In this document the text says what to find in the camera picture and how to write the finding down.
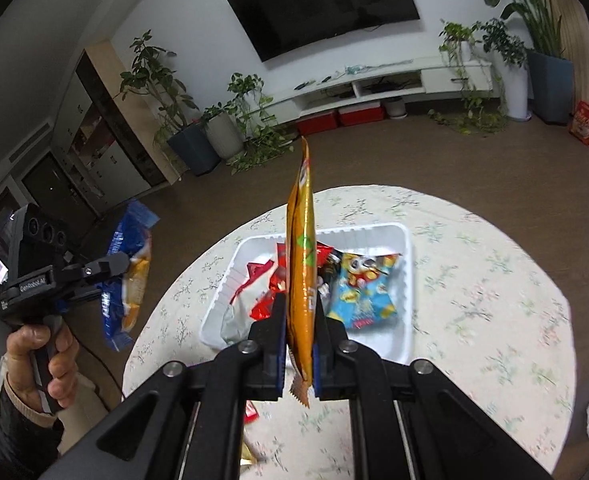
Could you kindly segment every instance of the television screen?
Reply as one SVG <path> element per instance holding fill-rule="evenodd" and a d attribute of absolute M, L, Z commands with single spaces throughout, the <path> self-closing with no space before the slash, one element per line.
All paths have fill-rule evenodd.
<path fill-rule="evenodd" d="M 324 38 L 418 20 L 413 0 L 228 0 L 262 61 Z"/>

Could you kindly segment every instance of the floral tablecloth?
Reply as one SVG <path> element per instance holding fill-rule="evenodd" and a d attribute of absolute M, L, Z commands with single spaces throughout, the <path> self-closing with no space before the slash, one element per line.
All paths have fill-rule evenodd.
<path fill-rule="evenodd" d="M 281 206 L 199 257 L 159 301 L 124 372 L 126 395 L 160 365 L 210 360 L 198 331 L 236 246 L 285 230 Z M 510 238 L 459 206 L 410 189 L 353 186 L 315 193 L 318 228 L 401 222 L 415 249 L 414 357 L 433 361 L 552 471 L 571 420 L 575 352 L 567 300 Z M 271 479 L 353 478 L 347 401 L 302 407 L 287 393 L 256 402 L 246 439 L 260 456 L 242 474 Z"/>

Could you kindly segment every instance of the human hand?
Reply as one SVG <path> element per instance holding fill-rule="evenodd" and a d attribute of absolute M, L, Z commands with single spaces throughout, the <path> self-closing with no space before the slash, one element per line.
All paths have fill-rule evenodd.
<path fill-rule="evenodd" d="M 43 325 L 24 325 L 8 336 L 6 341 L 6 363 L 8 365 L 8 385 L 26 406 L 36 412 L 43 412 L 41 397 L 34 384 L 30 351 L 44 346 L 50 339 L 50 329 Z M 55 340 L 57 354 L 50 360 L 48 369 L 52 381 L 48 393 L 68 408 L 77 393 L 76 357 L 79 343 L 72 336 L 67 325 L 63 325 Z"/>

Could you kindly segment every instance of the blue plant pot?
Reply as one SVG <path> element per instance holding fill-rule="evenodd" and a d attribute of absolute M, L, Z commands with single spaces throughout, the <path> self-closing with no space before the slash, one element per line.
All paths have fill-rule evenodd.
<path fill-rule="evenodd" d="M 195 176 L 209 173 L 221 160 L 208 141 L 201 124 L 190 124 L 177 132 L 168 139 L 168 145 Z"/>
<path fill-rule="evenodd" d="M 566 125 L 572 114 L 574 70 L 567 59 L 527 51 L 533 112 L 546 124 Z"/>

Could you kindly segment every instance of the brown floor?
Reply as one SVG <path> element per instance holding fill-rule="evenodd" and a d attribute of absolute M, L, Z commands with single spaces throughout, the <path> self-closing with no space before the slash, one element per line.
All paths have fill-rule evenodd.
<path fill-rule="evenodd" d="M 513 238 L 547 271 L 568 298 L 577 352 L 577 401 L 567 445 L 555 471 L 577 479 L 589 462 L 585 408 L 589 400 L 589 148 L 565 128 L 536 118 L 510 123 L 489 137 L 462 136 L 425 116 L 385 121 L 309 138 L 315 190 L 355 184 L 403 186 L 449 200 L 479 214 Z M 201 253 L 244 222 L 287 201 L 300 155 L 287 153 L 263 168 L 230 175 L 220 165 L 142 199 L 160 217 L 148 289 L 135 332 L 178 275 Z M 103 222 L 87 251 L 100 254 L 118 215 Z M 102 341 L 98 305 L 70 314 L 79 338 L 117 378 L 127 351 Z M 108 404 L 119 395 L 89 355 L 83 373 Z"/>

